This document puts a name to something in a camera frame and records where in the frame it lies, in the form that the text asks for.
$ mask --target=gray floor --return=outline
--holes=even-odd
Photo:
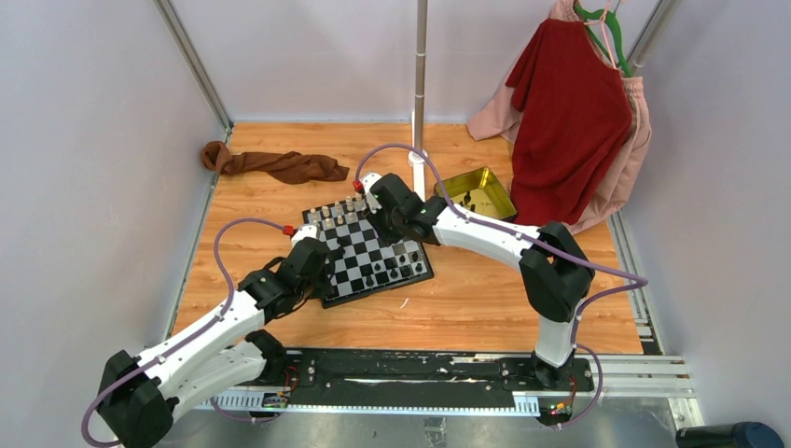
[[[582,410],[588,399],[579,398]],[[211,411],[193,411],[163,447],[673,447],[666,399],[603,399],[578,424],[557,433],[533,418],[418,415],[286,414],[252,426]]]

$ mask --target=black cylinder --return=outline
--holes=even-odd
[[[716,427],[684,427],[675,433],[678,448],[784,448],[774,429],[758,422]]]

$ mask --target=wooden floor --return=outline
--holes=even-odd
[[[236,126],[233,152],[296,150],[327,154],[352,168],[348,182],[311,182],[289,186],[264,173],[224,176],[216,186],[174,332],[207,313],[225,298],[226,286],[212,256],[212,241],[223,224],[237,217],[264,217],[295,227],[301,211],[332,203],[353,192],[351,181],[360,158],[388,142],[410,141],[408,124],[256,124]],[[461,125],[427,125],[426,149],[444,177],[481,166],[494,170],[510,185],[507,143],[501,138],[474,142]],[[396,173],[411,184],[407,152],[392,149],[373,157],[363,170]],[[428,188],[433,179],[426,180]],[[618,266],[605,224],[577,236],[592,261]],[[285,256],[289,239],[259,224],[228,231],[221,254],[235,282],[267,261]],[[530,307],[520,275],[503,264],[453,247],[426,246],[435,278],[375,294],[360,301],[322,309],[311,301],[297,313],[267,326],[286,346],[368,347],[530,351],[538,333],[537,314]],[[591,294],[621,285],[597,273]],[[401,308],[405,299],[406,306]],[[579,341],[604,353],[642,353],[625,294],[592,305],[585,313]]]

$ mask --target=chessboard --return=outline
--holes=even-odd
[[[306,224],[319,228],[319,239],[330,249],[332,292],[322,299],[329,308],[395,287],[434,277],[423,244],[405,237],[388,245],[365,218],[365,196],[305,210]]]

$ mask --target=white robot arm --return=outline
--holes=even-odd
[[[171,339],[136,357],[121,350],[107,360],[100,393],[140,366],[153,364],[96,408],[124,446],[154,446],[190,409],[229,387],[256,379],[270,384],[280,378],[285,349],[262,328],[298,303],[325,296],[330,288],[329,248],[319,241],[318,229],[302,226],[291,242],[288,257],[275,259],[242,280],[224,314],[222,301]],[[213,319],[216,322],[201,332]],[[242,336],[243,342],[225,350]],[[163,356],[186,339],[189,342],[180,350]]]
[[[535,356],[546,365],[536,366],[537,375],[549,383],[574,352],[572,331],[576,308],[588,294],[593,271],[564,260],[548,260],[548,254],[523,239],[546,239],[564,252],[582,259],[584,254],[560,223],[544,228],[520,226],[464,210],[454,213],[443,198],[425,203],[397,175],[368,173],[361,179],[371,222],[379,236],[394,242],[409,237],[433,245],[450,245],[496,259],[521,272],[528,300],[539,313]],[[513,230],[505,233],[481,224],[492,223]]]

